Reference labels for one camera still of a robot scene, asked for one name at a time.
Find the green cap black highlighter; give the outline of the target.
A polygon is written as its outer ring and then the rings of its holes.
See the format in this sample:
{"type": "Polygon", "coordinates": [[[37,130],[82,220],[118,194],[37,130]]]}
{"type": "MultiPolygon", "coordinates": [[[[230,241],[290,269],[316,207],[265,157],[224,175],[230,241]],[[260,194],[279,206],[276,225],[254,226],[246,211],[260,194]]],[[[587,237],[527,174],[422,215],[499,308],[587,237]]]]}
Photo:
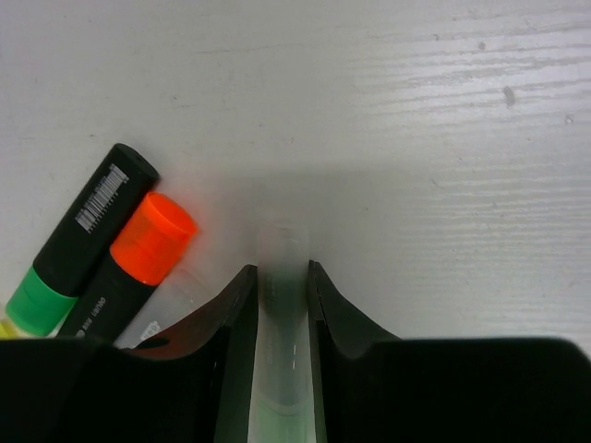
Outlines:
{"type": "Polygon", "coordinates": [[[56,225],[6,305],[29,336],[52,333],[81,297],[110,244],[160,179],[128,145],[115,144],[56,225]]]}

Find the mint green translucent highlighter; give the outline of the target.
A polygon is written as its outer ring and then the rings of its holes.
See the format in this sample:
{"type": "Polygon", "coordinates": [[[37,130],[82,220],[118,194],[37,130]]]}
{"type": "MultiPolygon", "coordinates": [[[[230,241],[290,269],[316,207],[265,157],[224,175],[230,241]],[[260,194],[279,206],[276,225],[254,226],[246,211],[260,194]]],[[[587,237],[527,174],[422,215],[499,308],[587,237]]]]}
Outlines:
{"type": "Polygon", "coordinates": [[[258,237],[258,329],[250,442],[313,442],[308,236],[284,220],[258,237]]]}

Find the orange cap black highlighter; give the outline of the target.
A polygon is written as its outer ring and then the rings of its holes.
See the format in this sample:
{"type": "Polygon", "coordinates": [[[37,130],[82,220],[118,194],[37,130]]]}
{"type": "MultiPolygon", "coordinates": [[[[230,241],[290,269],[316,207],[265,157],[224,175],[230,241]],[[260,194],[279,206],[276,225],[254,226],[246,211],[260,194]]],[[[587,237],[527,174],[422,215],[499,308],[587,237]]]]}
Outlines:
{"type": "Polygon", "coordinates": [[[56,336],[115,342],[187,252],[198,230],[177,202],[149,192],[109,246],[56,336]]]}

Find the yellow cap black highlighter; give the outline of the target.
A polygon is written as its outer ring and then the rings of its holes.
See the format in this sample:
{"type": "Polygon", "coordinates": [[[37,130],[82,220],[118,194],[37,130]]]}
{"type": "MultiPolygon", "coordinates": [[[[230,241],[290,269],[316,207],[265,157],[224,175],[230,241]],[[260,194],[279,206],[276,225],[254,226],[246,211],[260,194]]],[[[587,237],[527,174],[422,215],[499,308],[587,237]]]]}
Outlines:
{"type": "Polygon", "coordinates": [[[0,320],[0,339],[14,340],[21,338],[20,332],[14,325],[6,318],[0,320]]]}

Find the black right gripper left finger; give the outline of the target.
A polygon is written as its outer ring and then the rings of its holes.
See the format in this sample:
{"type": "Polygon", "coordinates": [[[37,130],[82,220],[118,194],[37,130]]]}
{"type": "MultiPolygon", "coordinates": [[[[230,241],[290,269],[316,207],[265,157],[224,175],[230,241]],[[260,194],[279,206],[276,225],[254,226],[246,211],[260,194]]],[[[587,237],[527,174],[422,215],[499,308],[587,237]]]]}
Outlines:
{"type": "Polygon", "coordinates": [[[211,442],[242,428],[257,331],[257,269],[135,349],[93,339],[1,343],[5,442],[211,442]]]}

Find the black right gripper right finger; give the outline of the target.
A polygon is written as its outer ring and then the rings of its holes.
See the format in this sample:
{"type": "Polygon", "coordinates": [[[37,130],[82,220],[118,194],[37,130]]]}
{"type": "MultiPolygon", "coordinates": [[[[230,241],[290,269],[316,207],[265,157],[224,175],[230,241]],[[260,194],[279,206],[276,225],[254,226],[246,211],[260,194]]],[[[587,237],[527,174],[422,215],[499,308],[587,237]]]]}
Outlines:
{"type": "Polygon", "coordinates": [[[308,266],[321,442],[586,442],[590,361],[558,338],[402,339],[308,266]]]}

